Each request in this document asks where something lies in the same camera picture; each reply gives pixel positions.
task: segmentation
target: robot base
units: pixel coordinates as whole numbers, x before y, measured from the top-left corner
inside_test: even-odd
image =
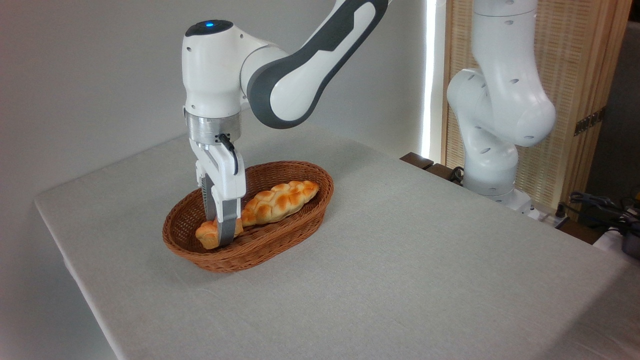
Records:
[[[533,207],[531,198],[516,188],[504,195],[486,197],[533,219],[537,220],[540,217],[540,212]]]

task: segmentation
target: oval basket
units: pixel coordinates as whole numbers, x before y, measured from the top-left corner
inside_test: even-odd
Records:
[[[333,195],[333,179],[323,168],[304,161],[276,161],[246,169],[243,208],[255,194],[292,180],[315,181],[320,190],[299,212],[276,223],[245,227],[229,246],[212,250],[205,249],[195,237],[206,216],[202,192],[194,190],[167,215],[162,231],[164,243],[176,255],[212,272],[236,272],[259,265],[318,229]]]

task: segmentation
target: black cable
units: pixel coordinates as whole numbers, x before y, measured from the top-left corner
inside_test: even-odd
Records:
[[[621,217],[623,215],[637,218],[636,214],[619,207],[611,201],[610,198],[604,196],[594,196],[588,193],[572,192],[569,195],[569,202],[572,204],[587,204],[596,207],[604,212]]]
[[[574,212],[574,213],[576,213],[576,214],[578,214],[580,216],[584,216],[584,217],[586,217],[586,218],[588,218],[588,219],[590,219],[592,221],[600,222],[601,224],[608,225],[609,227],[614,227],[614,228],[616,228],[616,229],[618,229],[620,231],[627,232],[627,231],[631,230],[631,227],[628,226],[626,222],[611,222],[611,221],[608,221],[608,220],[603,220],[601,218],[595,218],[595,217],[592,217],[591,215],[589,215],[589,214],[587,214],[587,213],[585,213],[583,211],[580,211],[578,209],[574,209],[571,206],[569,206],[569,205],[567,205],[567,204],[565,204],[563,202],[561,202],[560,205],[564,206],[565,209],[569,209],[572,212]]]
[[[462,177],[463,177],[464,171],[465,171],[465,168],[463,167],[454,167],[453,171],[451,172],[451,176],[449,177],[449,181],[457,181],[459,183],[462,183]]]
[[[236,148],[234,147],[234,144],[231,142],[231,140],[229,140],[229,137],[227,137],[226,134],[218,135],[218,139],[220,139],[220,142],[222,143],[222,145],[224,145],[227,148],[227,150],[231,152],[231,155],[234,156],[234,163],[236,165],[236,168],[234,170],[234,175],[238,175],[238,158],[236,156]]]

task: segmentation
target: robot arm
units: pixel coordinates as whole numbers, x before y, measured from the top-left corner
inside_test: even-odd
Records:
[[[541,142],[556,120],[536,70],[537,5],[476,0],[472,52],[480,69],[460,71],[447,89],[465,146],[465,188],[525,214],[531,199],[514,188],[515,145]]]
[[[234,237],[246,193],[244,163],[233,142],[247,103],[265,125],[296,126],[313,112],[325,86],[384,15],[388,0],[337,0],[299,51],[287,55],[225,20],[191,26],[182,43],[184,116],[196,154],[208,220],[220,246]]]

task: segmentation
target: bread loaf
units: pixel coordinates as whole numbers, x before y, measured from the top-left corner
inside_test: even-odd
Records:
[[[243,226],[277,222],[297,213],[304,204],[313,199],[320,186],[313,181],[291,181],[271,190],[259,192],[246,204],[242,212]]]
[[[234,231],[234,237],[238,236],[244,229],[242,227],[242,220],[236,219],[236,230]],[[202,246],[205,249],[211,250],[220,246],[220,242],[218,241],[218,220],[213,219],[213,221],[205,221],[202,225],[196,230],[196,238],[200,240]]]
[[[234,237],[244,231],[244,227],[278,222],[297,213],[306,203],[316,196],[320,186],[313,181],[291,181],[280,184],[271,190],[259,192],[242,210],[241,218],[236,220]],[[215,249],[218,241],[218,222],[206,221],[196,230],[196,238],[205,249]]]

